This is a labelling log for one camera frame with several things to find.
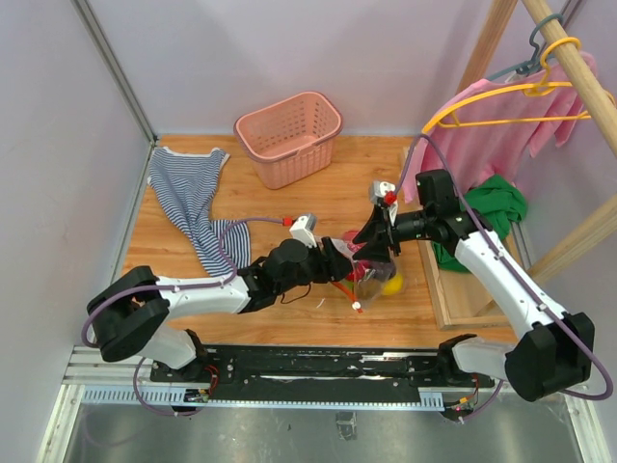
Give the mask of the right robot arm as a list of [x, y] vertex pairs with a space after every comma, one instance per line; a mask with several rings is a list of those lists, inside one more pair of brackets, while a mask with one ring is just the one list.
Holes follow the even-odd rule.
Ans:
[[550, 298], [503, 247], [490, 225], [462, 205], [445, 170], [416, 177], [421, 208], [397, 210], [395, 186], [374, 181], [373, 211], [354, 238], [356, 260], [389, 262], [405, 241], [444, 246], [490, 293], [506, 315], [517, 343], [488, 342], [465, 335], [442, 343], [446, 355], [437, 374], [457, 386], [471, 373], [508, 382], [527, 401], [564, 392], [588, 380], [595, 327], [585, 313], [571, 314]]

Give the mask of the green tank top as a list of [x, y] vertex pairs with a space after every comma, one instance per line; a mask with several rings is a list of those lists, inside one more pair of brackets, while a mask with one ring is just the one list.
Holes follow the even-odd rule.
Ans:
[[528, 203], [521, 191], [500, 175], [488, 177], [465, 194], [469, 206], [492, 225], [503, 241], [511, 225], [520, 223], [528, 212]]

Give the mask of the pink shirt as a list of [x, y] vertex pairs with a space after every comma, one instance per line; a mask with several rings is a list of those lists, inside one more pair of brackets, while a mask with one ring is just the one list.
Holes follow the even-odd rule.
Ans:
[[[569, 79], [563, 68], [556, 71], [555, 78]], [[494, 84], [509, 83], [481, 79], [473, 84], [490, 89]], [[549, 141], [558, 148], [563, 146], [576, 123], [514, 123], [447, 130], [437, 127], [427, 135], [441, 149], [453, 178], [466, 192], [493, 175], [513, 181], [526, 153], [536, 156]]]

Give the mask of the yellow clothes hanger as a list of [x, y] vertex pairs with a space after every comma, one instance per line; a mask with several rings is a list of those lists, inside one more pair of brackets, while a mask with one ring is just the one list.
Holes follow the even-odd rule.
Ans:
[[522, 79], [509, 84], [494, 84], [490, 89], [475, 84], [469, 86], [447, 102], [422, 131], [432, 134], [437, 127], [447, 130], [590, 119], [574, 82], [567, 78], [557, 80], [556, 71], [562, 67], [548, 63], [551, 52], [569, 44], [576, 51], [581, 49], [581, 41], [572, 36], [552, 43], [541, 54], [542, 70], [535, 73], [531, 81]]

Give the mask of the pink plastic basket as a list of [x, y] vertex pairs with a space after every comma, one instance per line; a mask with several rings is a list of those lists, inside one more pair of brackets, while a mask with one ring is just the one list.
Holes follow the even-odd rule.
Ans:
[[257, 176], [281, 189], [331, 162], [343, 118], [318, 92], [302, 92], [240, 117], [233, 131]]

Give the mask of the blue white striped shirt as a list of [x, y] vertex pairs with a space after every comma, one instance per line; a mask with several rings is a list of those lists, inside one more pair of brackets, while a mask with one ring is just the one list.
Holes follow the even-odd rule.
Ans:
[[163, 147], [155, 149], [149, 162], [148, 185], [212, 277], [227, 275], [251, 260], [248, 225], [211, 217], [220, 175], [228, 160], [229, 154], [218, 148], [195, 154]]

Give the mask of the fake yellow lemon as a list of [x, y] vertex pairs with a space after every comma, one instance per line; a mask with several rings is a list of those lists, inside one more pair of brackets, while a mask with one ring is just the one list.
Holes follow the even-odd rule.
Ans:
[[404, 288], [404, 278], [401, 274], [395, 274], [387, 280], [383, 286], [381, 293], [384, 296], [392, 296], [399, 293]]

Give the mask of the clear zip top bag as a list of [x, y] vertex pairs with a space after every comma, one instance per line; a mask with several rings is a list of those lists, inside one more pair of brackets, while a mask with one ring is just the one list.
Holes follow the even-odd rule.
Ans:
[[346, 231], [340, 239], [333, 240], [336, 248], [350, 259], [352, 265], [352, 271], [340, 282], [334, 282], [333, 286], [345, 295], [356, 313], [362, 313], [379, 297], [402, 292], [405, 283], [396, 259], [390, 262], [353, 260], [353, 255], [362, 247], [362, 244], [353, 243], [357, 233], [356, 230]]

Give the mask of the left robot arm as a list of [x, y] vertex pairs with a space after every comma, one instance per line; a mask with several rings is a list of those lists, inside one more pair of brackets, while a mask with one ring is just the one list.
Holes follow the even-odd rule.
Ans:
[[169, 321], [207, 313], [254, 313], [297, 286], [339, 282], [351, 271], [348, 250], [329, 237], [316, 247], [288, 238], [268, 256], [224, 277], [157, 277], [150, 267], [138, 266], [91, 300], [88, 328], [105, 362], [142, 356], [193, 382], [206, 370], [201, 343], [193, 332], [171, 328]]

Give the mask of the fake red apple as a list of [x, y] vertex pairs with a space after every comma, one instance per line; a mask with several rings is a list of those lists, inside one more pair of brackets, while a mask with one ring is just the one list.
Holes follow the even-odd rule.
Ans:
[[350, 230], [350, 231], [346, 231], [341, 237], [347, 249], [350, 250], [352, 253], [356, 253], [362, 247], [362, 244], [354, 243], [354, 238], [356, 237], [357, 234], [358, 234], [358, 231]]

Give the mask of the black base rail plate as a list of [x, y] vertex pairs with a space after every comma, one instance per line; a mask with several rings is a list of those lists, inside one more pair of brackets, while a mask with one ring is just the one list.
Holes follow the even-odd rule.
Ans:
[[257, 403], [402, 403], [422, 388], [489, 389], [494, 381], [456, 372], [437, 349], [211, 345], [205, 360], [174, 370], [155, 361], [157, 383], [217, 382], [214, 397]]

